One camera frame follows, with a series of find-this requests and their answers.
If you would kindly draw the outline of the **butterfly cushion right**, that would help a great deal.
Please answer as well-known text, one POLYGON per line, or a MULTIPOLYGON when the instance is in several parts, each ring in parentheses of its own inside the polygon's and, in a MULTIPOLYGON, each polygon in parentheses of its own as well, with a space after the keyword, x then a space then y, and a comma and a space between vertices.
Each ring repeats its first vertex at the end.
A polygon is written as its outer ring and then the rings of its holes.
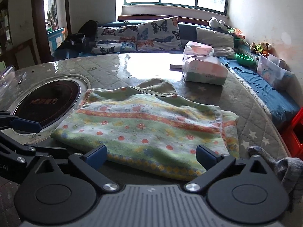
POLYGON ((137 29, 137 50, 139 52, 182 50, 177 17, 141 23, 137 29))

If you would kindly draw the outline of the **clear plastic bag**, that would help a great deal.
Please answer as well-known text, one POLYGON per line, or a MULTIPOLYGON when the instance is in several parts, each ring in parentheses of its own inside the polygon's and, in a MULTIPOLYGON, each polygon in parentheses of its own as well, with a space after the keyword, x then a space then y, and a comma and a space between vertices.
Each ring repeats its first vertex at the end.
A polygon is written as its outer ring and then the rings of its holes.
POLYGON ((0 87, 6 88, 15 79, 15 67, 9 66, 1 71, 0 87))

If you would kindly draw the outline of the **butterfly cushion left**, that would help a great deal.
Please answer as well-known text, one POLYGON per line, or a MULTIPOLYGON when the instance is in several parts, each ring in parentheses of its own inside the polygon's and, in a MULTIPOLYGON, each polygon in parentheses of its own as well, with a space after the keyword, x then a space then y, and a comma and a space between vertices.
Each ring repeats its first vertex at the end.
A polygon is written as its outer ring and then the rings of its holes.
POLYGON ((138 27, 97 27, 92 54, 127 53, 137 51, 138 27))

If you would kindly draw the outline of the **round induction cooktop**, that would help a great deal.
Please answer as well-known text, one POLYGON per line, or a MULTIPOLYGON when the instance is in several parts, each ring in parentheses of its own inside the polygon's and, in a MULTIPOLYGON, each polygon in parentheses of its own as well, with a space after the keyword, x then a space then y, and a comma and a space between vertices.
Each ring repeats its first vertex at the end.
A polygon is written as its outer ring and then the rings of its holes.
POLYGON ((89 80, 79 74, 58 75, 26 87, 17 95, 8 111, 19 118, 38 122, 42 129, 37 134, 14 128, 4 133, 23 143, 48 138, 60 122, 77 109, 90 87, 89 80))

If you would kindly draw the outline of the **butterfly cushion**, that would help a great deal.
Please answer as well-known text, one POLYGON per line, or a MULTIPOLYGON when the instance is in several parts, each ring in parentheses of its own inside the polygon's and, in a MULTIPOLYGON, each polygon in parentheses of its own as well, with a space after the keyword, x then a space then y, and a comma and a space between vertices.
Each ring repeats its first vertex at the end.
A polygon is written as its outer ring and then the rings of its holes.
POLYGON ((139 52, 182 50, 177 17, 141 23, 137 29, 137 50, 139 52))
POLYGON ((137 51, 138 27, 97 27, 92 54, 127 53, 137 51))

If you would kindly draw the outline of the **brown plush toys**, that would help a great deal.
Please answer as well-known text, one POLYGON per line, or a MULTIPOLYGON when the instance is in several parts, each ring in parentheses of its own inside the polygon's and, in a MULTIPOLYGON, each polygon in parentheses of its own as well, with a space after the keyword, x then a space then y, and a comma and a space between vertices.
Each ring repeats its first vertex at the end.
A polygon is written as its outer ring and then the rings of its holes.
POLYGON ((271 50, 272 50, 272 45, 267 42, 261 42, 258 44, 252 42, 250 46, 250 52, 258 55, 261 54, 264 57, 268 57, 271 50))

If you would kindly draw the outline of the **colourful patterned children's shirt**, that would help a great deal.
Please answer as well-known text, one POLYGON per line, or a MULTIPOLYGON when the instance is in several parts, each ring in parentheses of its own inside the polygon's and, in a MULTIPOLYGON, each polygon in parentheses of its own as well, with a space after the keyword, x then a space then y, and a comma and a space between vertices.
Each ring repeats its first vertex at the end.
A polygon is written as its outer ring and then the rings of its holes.
POLYGON ((84 153, 105 145, 109 161, 192 180, 205 171, 196 159, 199 145, 239 157, 237 121, 233 112, 180 96, 166 80, 149 79, 134 87, 88 90, 51 137, 84 153))

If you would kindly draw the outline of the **dark wooden shelf cabinet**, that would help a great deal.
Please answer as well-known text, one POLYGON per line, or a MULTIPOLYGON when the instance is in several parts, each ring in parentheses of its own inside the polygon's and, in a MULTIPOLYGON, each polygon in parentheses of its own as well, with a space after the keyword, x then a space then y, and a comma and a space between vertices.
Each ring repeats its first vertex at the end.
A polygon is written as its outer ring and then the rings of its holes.
POLYGON ((1 68, 14 66, 16 62, 14 56, 8 53, 13 49, 11 32, 9 26, 9 0, 1 1, 1 68))

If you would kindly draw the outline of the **green bowl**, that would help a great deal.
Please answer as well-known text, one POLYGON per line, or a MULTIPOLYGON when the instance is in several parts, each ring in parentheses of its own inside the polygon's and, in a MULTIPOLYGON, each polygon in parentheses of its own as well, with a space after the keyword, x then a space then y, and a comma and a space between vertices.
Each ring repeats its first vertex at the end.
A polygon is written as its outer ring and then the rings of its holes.
POLYGON ((238 62, 238 64, 246 67, 253 67, 255 65, 254 59, 251 57, 241 54, 241 53, 236 53, 235 54, 235 59, 238 62))

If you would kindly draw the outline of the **black pen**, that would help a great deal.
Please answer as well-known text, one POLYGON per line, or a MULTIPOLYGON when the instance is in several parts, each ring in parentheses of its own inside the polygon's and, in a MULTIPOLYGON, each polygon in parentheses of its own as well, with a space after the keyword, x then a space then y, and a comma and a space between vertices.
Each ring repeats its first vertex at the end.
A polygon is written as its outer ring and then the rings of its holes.
POLYGON ((20 84, 23 82, 23 80, 25 79, 26 76, 27 76, 27 73, 25 72, 25 73, 21 76, 21 78, 20 78, 20 80, 19 80, 19 82, 18 82, 18 85, 20 85, 20 84))

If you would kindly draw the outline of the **blue cabinet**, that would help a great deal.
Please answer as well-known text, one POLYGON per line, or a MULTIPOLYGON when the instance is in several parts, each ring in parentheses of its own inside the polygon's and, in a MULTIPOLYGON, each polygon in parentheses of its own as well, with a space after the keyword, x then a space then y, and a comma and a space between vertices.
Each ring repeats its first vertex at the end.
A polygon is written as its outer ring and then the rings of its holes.
POLYGON ((64 33, 65 33, 65 28, 60 28, 57 30, 47 32, 47 39, 48 39, 51 55, 53 55, 56 49, 64 41, 64 37, 65 37, 64 33))

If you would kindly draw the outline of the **small flat box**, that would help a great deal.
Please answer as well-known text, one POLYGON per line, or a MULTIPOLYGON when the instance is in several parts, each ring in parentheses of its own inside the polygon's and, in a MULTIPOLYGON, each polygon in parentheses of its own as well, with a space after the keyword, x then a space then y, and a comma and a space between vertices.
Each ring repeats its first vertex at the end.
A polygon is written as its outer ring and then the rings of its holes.
POLYGON ((170 64, 170 68, 171 71, 182 71, 183 69, 183 64, 170 64))

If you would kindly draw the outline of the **pink green tissue pack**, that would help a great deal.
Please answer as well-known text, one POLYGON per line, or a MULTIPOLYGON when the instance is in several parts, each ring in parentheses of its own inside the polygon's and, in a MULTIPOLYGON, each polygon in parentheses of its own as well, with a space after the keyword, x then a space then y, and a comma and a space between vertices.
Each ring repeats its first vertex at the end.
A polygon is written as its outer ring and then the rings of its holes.
POLYGON ((226 82, 228 69, 214 56, 184 55, 182 73, 187 82, 222 86, 226 82))

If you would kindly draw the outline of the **white plush toy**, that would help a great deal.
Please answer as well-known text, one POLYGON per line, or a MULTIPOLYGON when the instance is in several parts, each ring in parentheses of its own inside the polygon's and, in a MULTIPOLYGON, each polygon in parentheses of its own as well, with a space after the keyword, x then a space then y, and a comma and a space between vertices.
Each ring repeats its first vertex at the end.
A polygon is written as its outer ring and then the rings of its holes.
POLYGON ((228 31, 229 26, 223 21, 223 20, 218 20, 215 17, 212 17, 209 20, 209 27, 213 29, 220 29, 222 31, 228 31))

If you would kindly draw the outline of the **clear plastic storage box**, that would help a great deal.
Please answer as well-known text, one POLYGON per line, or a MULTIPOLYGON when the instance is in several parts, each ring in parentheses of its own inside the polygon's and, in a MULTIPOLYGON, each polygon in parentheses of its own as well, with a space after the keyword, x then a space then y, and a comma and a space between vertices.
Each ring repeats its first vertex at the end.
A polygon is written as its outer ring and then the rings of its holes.
POLYGON ((272 54, 268 57, 259 55, 257 73, 274 89, 285 91, 293 72, 289 70, 287 64, 280 58, 272 54))

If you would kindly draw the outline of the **red plastic crate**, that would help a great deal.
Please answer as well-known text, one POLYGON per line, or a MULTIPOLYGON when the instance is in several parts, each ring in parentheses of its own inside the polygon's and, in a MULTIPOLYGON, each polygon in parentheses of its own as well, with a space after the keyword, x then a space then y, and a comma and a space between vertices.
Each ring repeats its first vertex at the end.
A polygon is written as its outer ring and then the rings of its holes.
POLYGON ((293 117, 288 125, 283 129, 282 138, 292 157, 303 158, 303 108, 293 117))

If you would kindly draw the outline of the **pink tissue pack upper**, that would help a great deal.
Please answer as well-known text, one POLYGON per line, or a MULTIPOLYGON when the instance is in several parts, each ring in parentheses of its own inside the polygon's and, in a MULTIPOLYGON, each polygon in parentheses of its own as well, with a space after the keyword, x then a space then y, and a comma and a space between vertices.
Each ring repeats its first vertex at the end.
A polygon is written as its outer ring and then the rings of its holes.
POLYGON ((187 42, 184 51, 184 55, 193 56, 213 56, 214 49, 212 46, 205 45, 198 42, 187 42))

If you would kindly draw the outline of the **grey sock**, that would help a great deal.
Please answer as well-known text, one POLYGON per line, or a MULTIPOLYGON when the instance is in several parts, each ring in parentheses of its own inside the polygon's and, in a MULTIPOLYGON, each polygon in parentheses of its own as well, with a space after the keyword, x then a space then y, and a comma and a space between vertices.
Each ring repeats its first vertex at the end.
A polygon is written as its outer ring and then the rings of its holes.
POLYGON ((299 158, 285 157, 275 160, 263 148, 253 145, 248 148, 248 153, 260 155, 273 170, 288 194, 294 200, 302 199, 302 160, 299 158))

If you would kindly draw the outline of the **grey cushion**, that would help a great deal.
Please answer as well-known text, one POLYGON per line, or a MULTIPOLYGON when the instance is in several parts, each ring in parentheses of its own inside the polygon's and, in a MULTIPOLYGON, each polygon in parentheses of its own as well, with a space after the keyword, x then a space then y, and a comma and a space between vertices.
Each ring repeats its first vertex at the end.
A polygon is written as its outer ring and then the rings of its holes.
POLYGON ((230 34, 198 27, 197 42, 212 46, 214 56, 235 59, 234 37, 230 34))

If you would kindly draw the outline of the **blue sofa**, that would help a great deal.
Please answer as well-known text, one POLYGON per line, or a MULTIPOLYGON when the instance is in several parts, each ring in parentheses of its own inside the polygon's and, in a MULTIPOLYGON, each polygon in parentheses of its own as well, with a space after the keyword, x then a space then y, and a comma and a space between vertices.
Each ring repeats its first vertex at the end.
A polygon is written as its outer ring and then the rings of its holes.
MULTIPOLYGON (((134 29, 139 24, 145 24, 147 21, 117 21, 107 24, 100 24, 97 21, 86 22, 78 31, 82 33, 84 39, 79 39, 77 42, 76 35, 68 35, 66 39, 54 50, 52 57, 56 60, 76 58, 81 56, 89 56, 93 41, 97 35, 98 27, 111 27, 120 29, 122 27, 131 27, 134 29)), ((243 42, 235 33, 225 32, 223 30, 211 28, 204 25, 197 25, 191 23, 179 23, 179 31, 181 35, 182 44, 197 39, 197 29, 208 29, 216 32, 218 35, 230 35, 234 40, 234 47, 240 52, 247 53, 246 47, 242 46, 243 42)), ((223 60, 223 62, 233 69, 238 76, 248 84, 252 89, 253 94, 259 97, 261 103, 269 110, 273 123, 276 126, 281 126, 285 121, 290 121, 299 111, 299 106, 293 98, 286 92, 278 91, 270 86, 264 79, 261 78, 254 70, 246 66, 242 66, 232 60, 230 57, 223 60)))

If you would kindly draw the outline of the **black bag on sofa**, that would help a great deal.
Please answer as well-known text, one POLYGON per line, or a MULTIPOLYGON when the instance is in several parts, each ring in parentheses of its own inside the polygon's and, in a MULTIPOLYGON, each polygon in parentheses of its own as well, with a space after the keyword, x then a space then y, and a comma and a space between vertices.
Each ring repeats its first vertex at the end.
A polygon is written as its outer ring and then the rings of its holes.
POLYGON ((68 35, 53 55, 57 58, 75 58, 81 53, 90 51, 94 46, 98 23, 93 20, 87 21, 78 33, 68 35))

